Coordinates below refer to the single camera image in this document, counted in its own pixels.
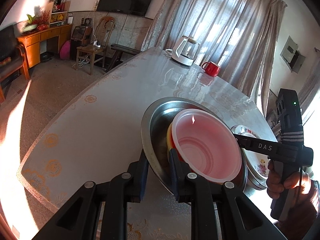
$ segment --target floor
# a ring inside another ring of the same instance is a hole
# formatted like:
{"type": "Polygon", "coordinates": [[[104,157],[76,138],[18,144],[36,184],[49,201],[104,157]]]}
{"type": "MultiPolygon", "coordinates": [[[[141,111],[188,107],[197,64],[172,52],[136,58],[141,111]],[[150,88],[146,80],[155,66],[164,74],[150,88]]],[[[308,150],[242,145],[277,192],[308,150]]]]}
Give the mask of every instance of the floor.
{"type": "Polygon", "coordinates": [[[29,70],[4,89],[0,105],[0,213],[19,239],[31,239],[53,215],[16,178],[24,155],[49,121],[76,95],[105,73],[74,61],[52,59],[29,70]]]}

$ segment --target person's arm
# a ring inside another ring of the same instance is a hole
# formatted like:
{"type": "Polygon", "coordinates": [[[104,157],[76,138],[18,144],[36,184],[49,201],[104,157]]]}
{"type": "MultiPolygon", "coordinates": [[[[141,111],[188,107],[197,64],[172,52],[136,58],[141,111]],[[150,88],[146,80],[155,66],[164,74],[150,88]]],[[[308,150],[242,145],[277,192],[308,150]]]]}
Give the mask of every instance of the person's arm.
{"type": "Polygon", "coordinates": [[[282,185],[280,176],[273,169],[272,161],[269,161],[268,169],[270,171],[267,179],[267,193],[271,198],[278,199],[285,188],[296,189],[288,218],[285,221],[276,222],[275,225],[288,240],[301,240],[319,214],[319,183],[311,180],[307,173],[302,172],[300,195],[296,203],[300,173],[292,174],[282,185]]]}

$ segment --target floral plate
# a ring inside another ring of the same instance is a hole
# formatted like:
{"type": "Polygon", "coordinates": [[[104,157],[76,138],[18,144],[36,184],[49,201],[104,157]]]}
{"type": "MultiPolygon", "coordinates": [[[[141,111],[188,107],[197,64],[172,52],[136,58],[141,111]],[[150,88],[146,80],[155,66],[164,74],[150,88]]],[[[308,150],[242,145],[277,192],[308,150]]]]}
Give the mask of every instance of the floral plate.
{"type": "MultiPolygon", "coordinates": [[[[235,128],[235,134],[259,138],[254,132],[244,125],[238,125],[235,128]]],[[[267,179],[269,174],[269,169],[267,168],[269,161],[268,157],[245,149],[243,149],[243,151],[250,171],[257,176],[258,179],[267,179]]]]}

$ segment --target black leather chair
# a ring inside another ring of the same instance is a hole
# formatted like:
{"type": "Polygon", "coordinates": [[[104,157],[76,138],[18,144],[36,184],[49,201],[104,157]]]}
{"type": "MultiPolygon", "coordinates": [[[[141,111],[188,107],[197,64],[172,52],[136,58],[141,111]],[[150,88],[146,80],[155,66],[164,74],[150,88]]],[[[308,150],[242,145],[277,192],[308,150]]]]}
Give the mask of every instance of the black leather chair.
{"type": "MultiPolygon", "coordinates": [[[[0,66],[0,82],[18,69],[23,73],[26,80],[29,80],[25,49],[22,45],[18,44],[14,35],[13,25],[0,31],[0,62],[7,57],[11,57],[11,62],[0,66]]],[[[4,94],[0,85],[0,104],[4,102],[4,100],[4,94]]]]}

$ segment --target electrical box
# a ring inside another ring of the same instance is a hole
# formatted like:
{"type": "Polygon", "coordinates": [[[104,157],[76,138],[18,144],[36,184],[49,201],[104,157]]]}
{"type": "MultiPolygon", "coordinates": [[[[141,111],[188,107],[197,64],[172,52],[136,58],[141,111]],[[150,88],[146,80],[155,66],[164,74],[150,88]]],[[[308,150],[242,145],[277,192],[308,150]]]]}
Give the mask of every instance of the electrical box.
{"type": "Polygon", "coordinates": [[[298,51],[298,44],[296,44],[291,37],[288,40],[281,52],[281,57],[286,63],[286,65],[291,69],[291,72],[298,73],[304,60],[305,56],[302,56],[298,51]]]}

